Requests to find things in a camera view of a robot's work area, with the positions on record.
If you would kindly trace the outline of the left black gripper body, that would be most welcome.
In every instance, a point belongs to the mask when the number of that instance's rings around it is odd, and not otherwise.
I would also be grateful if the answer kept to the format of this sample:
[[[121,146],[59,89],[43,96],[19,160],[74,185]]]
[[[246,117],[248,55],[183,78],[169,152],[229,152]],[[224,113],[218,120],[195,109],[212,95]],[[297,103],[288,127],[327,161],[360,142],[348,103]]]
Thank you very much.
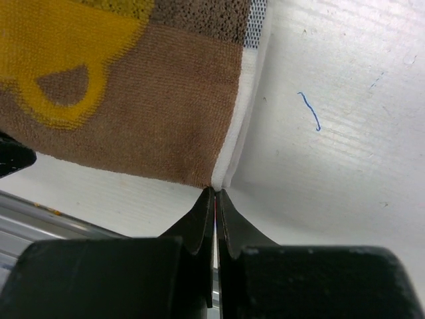
[[[0,178],[32,166],[36,153],[23,144],[1,132],[0,137]]]

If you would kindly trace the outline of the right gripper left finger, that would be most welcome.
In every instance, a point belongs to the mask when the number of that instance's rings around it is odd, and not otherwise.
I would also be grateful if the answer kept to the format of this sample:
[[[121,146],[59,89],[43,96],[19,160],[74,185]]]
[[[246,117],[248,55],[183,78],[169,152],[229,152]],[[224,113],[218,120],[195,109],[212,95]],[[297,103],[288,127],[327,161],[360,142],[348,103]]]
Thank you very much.
[[[193,207],[160,237],[180,237],[192,255],[211,252],[214,235],[214,189],[202,190]]]

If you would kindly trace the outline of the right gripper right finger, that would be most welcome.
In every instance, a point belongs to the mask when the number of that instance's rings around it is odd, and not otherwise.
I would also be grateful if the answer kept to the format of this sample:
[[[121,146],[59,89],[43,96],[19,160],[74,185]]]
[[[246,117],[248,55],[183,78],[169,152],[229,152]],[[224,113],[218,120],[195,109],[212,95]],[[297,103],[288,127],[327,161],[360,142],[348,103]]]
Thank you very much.
[[[215,193],[218,259],[236,260],[244,247],[277,247],[234,206],[226,190]]]

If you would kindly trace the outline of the yellow brown towel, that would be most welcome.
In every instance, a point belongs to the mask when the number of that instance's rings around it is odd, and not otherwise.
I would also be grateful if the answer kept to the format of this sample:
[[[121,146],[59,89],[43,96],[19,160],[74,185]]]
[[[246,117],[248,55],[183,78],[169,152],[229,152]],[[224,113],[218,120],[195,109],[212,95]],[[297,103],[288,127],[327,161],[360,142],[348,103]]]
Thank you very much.
[[[271,1],[2,1],[1,132],[59,160],[222,189]]]

